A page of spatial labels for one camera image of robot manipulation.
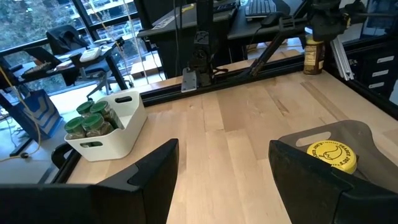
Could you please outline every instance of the wooden tabletop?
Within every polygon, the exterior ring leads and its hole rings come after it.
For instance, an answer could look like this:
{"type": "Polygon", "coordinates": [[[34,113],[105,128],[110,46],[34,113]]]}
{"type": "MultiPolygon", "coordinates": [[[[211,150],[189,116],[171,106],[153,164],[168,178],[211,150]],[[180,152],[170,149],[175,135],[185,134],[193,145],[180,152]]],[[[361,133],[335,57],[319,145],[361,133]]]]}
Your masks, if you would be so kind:
{"type": "Polygon", "coordinates": [[[272,178],[270,140],[354,119],[371,128],[376,146],[398,164],[398,122],[326,72],[316,77],[292,73],[146,110],[148,119],[128,156],[101,162],[81,158],[68,183],[95,184],[178,138],[180,161],[168,223],[290,223],[272,178]]]}

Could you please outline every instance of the spice jar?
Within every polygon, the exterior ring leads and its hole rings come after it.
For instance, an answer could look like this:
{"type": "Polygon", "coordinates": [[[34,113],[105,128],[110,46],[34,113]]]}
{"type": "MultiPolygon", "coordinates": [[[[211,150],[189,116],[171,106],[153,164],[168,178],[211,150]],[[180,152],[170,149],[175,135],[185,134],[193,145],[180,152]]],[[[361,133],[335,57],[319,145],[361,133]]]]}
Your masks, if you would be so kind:
{"type": "Polygon", "coordinates": [[[105,119],[105,121],[109,122],[113,129],[124,129],[122,122],[120,121],[118,115],[116,114],[115,110],[111,108],[107,101],[101,101],[95,103],[90,108],[90,113],[99,113],[105,119]]]}
{"type": "Polygon", "coordinates": [[[84,118],[89,117],[89,115],[91,115],[90,108],[93,106],[93,104],[94,102],[92,102],[91,100],[82,103],[80,106],[76,108],[77,113],[79,113],[84,118]]]}
{"type": "Polygon", "coordinates": [[[105,121],[99,113],[92,114],[85,118],[82,126],[86,130],[86,136],[88,138],[103,136],[114,130],[112,125],[105,121]]]}
{"type": "Polygon", "coordinates": [[[86,137],[86,131],[83,129],[83,126],[81,125],[83,120],[84,119],[82,117],[77,117],[71,119],[65,124],[63,128],[67,132],[68,140],[81,139],[86,137]]]}

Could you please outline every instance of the window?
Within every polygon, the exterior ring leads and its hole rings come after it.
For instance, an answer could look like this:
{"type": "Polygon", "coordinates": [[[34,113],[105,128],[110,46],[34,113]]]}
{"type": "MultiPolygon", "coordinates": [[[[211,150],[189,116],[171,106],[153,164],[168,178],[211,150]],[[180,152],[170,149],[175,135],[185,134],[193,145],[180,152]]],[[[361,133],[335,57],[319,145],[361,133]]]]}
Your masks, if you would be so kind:
{"type": "MultiPolygon", "coordinates": [[[[124,1],[128,6],[130,14],[137,12],[137,8],[133,0],[124,1]]],[[[82,0],[82,2],[87,14],[94,24],[101,22],[95,13],[97,13],[102,21],[127,15],[127,10],[124,7],[123,0],[82,0]]]]}
{"type": "MultiPolygon", "coordinates": [[[[398,0],[369,0],[368,12],[396,14],[398,12],[398,0]]],[[[396,18],[369,17],[364,23],[363,34],[367,36],[384,35],[386,32],[396,29],[396,24],[396,18]]]]}
{"type": "MultiPolygon", "coordinates": [[[[134,30],[136,31],[136,35],[137,35],[138,31],[140,29],[142,29],[140,20],[134,19],[133,26],[134,26],[134,30]]],[[[104,29],[99,29],[98,30],[99,37],[107,38],[107,37],[110,37],[109,35],[111,35],[114,39],[122,37],[125,40],[123,49],[124,49],[124,54],[126,56],[127,70],[129,71],[132,64],[139,61],[139,55],[138,55],[138,51],[137,51],[137,47],[136,47],[134,38],[132,36],[129,21],[123,22],[121,24],[109,26],[109,27],[107,27],[107,30],[109,33],[107,33],[104,29]]],[[[138,48],[139,48],[142,56],[149,54],[146,50],[145,43],[140,38],[138,38],[137,41],[138,41],[138,48]]],[[[127,71],[125,71],[126,68],[125,68],[124,62],[121,58],[118,61],[118,66],[119,66],[119,69],[121,70],[121,73],[123,75],[126,74],[127,71]]]]}
{"type": "MultiPolygon", "coordinates": [[[[93,43],[93,41],[89,35],[84,34],[83,38],[88,44],[93,43]]],[[[52,53],[49,44],[43,45],[41,47],[43,47],[44,49],[46,49],[50,53],[52,53]]],[[[29,63],[29,62],[34,61],[34,58],[24,51],[7,55],[4,58],[6,59],[7,63],[10,66],[15,66],[18,64],[24,64],[24,63],[29,63]]],[[[26,83],[25,86],[29,90],[43,89],[49,95],[51,95],[52,93],[54,93],[56,91],[60,91],[60,90],[64,90],[64,89],[68,88],[68,86],[65,85],[65,82],[63,81],[63,77],[61,74],[26,83]]]]}
{"type": "Polygon", "coordinates": [[[0,50],[45,38],[51,28],[83,23],[71,0],[0,1],[0,50]]]}

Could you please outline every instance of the green jar lid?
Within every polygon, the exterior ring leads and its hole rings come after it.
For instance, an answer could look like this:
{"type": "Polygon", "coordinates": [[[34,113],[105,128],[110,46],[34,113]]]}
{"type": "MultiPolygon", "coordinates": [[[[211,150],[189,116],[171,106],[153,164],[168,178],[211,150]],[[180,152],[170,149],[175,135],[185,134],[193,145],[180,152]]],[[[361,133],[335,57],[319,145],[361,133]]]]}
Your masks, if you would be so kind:
{"type": "Polygon", "coordinates": [[[85,130],[98,129],[104,123],[104,118],[99,113],[95,113],[85,118],[83,121],[83,128],[85,130]]]}
{"type": "Polygon", "coordinates": [[[73,118],[70,121],[68,121],[63,128],[69,134],[82,132],[84,131],[83,127],[81,126],[83,120],[84,118],[82,117],[73,118]]]}
{"type": "Polygon", "coordinates": [[[78,106],[78,107],[76,108],[77,113],[79,113],[79,114],[85,114],[85,113],[90,112],[90,108],[91,108],[91,106],[93,106],[93,104],[94,104],[94,102],[91,101],[91,100],[82,103],[80,106],[78,106]]]}
{"type": "Polygon", "coordinates": [[[109,103],[107,101],[101,101],[98,103],[95,103],[91,108],[90,112],[91,113],[100,113],[100,114],[105,114],[106,108],[108,107],[109,103]]]}

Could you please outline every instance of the white plastic basket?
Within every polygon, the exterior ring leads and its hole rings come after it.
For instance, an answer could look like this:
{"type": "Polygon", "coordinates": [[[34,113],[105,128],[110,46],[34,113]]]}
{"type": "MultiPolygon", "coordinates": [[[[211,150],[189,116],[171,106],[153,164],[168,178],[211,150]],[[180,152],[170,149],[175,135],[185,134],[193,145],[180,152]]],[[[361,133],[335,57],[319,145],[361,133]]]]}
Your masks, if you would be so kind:
{"type": "Polygon", "coordinates": [[[98,102],[100,101],[109,103],[119,116],[124,129],[116,129],[99,137],[74,140],[67,140],[66,136],[64,138],[69,145],[90,162],[120,159],[128,155],[147,118],[144,105],[137,91],[115,93],[98,100],[98,102]],[[91,142],[100,142],[102,146],[83,147],[91,142]]]}

